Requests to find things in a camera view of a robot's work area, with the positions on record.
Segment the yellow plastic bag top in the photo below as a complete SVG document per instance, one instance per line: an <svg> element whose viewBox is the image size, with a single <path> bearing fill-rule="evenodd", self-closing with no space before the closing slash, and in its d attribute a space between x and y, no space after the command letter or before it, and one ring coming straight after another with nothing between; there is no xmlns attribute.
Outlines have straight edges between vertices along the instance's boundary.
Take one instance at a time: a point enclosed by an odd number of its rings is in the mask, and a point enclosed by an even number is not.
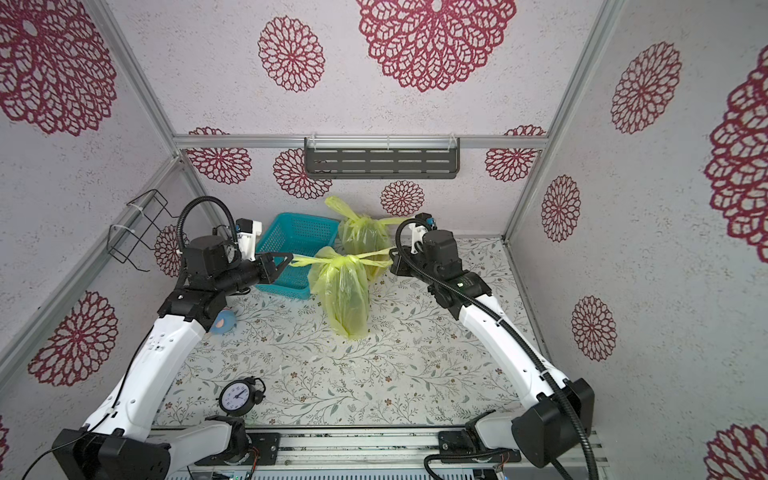
<svg viewBox="0 0 768 480"><path fill-rule="evenodd" d="M337 196L326 198L325 204L343 217L338 237L346 255L360 257L363 254L384 251L381 255L366 257L366 260L374 262L373 265L362 263L368 284L375 282L385 273L385 266L380 266L380 263L389 260L388 251L393 247L388 228L401 224L406 218L374 219L366 214L358 214Z"/></svg>

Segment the yellow plastic bag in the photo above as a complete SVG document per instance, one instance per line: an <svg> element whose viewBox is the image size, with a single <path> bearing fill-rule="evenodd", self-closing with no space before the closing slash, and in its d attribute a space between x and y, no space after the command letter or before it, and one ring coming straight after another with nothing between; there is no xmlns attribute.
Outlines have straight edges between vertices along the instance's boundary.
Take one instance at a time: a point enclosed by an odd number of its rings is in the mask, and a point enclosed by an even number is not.
<svg viewBox="0 0 768 480"><path fill-rule="evenodd" d="M380 263L389 260L388 251L393 247L388 228L401 224L406 218L374 219L366 214L358 214L337 196L326 198L325 204L343 217L338 237L346 255L360 257L363 254L384 251L381 255L366 257L366 260L374 262L373 265L362 263L368 284L375 282L385 273L385 266L380 266Z"/></svg>
<svg viewBox="0 0 768 480"><path fill-rule="evenodd" d="M290 267L309 267L310 293L323 307L333 332L348 340L368 335L370 294L367 267L386 269L392 263L390 249L361 254L338 253L333 247L320 249L313 257L296 255Z"/></svg>

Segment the yellow plastic bag bottom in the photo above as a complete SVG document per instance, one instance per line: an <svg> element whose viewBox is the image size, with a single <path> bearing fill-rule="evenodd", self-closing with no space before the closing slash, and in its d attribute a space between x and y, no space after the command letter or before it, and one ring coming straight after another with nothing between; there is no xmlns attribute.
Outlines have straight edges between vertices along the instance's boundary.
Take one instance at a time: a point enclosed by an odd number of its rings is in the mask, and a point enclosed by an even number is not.
<svg viewBox="0 0 768 480"><path fill-rule="evenodd" d="M368 335L370 294L367 267L386 269L392 263L390 249L361 254L338 253L333 247L320 249L313 257L296 255L290 267L309 267L310 293L323 307L333 332L348 340Z"/></svg>

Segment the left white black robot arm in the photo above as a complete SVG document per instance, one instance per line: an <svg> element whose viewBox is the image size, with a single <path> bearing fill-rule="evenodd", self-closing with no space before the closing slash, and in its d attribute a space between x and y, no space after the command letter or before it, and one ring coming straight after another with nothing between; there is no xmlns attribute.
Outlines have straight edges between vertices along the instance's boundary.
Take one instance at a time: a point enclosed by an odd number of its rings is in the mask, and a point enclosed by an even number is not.
<svg viewBox="0 0 768 480"><path fill-rule="evenodd" d="M62 430L52 453L69 479L164 479L207 457L236 461L250 451L244 421L214 415L161 440L149 438L165 394L185 360L213 326L226 300L275 283L293 256L241 255L235 238L208 235L178 241L176 288L104 402L77 430Z"/></svg>

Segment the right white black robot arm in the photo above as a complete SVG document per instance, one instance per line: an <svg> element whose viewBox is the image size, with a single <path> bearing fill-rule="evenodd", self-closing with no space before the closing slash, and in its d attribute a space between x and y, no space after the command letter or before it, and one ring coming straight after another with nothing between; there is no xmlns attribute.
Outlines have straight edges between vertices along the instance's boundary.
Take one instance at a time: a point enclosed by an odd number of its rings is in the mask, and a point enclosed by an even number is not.
<svg viewBox="0 0 768 480"><path fill-rule="evenodd" d="M490 415L476 417L467 427L475 444L467 453L440 455L440 460L503 458L521 454L533 466L552 466L562 478L569 473L559 458L580 447L587 476L599 478L589 436L595 394L583 379L571 380L522 336L494 297L491 287L466 270L452 232L422 218L401 223L389 252L395 276L424 282L437 304L470 331L507 375L524 412L506 420L501 437Z"/></svg>

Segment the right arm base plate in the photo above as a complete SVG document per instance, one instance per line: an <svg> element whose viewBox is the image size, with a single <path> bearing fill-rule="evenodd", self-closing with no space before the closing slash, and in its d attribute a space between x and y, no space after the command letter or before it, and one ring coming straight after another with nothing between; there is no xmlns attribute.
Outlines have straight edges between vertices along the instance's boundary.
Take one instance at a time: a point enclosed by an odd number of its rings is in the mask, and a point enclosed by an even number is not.
<svg viewBox="0 0 768 480"><path fill-rule="evenodd" d="M441 430L437 438L439 458L446 463L519 463L522 460L519 450L486 447L476 434L468 430Z"/></svg>

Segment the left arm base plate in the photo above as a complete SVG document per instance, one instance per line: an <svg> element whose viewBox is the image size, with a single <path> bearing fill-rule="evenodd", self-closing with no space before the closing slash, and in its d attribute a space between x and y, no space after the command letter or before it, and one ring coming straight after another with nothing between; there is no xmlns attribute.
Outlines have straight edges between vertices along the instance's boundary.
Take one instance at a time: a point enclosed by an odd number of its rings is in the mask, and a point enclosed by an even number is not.
<svg viewBox="0 0 768 480"><path fill-rule="evenodd" d="M276 463L280 447L279 433L248 432L246 453L239 459L225 459L221 454L212 455L194 463L199 467L219 466L272 466Z"/></svg>

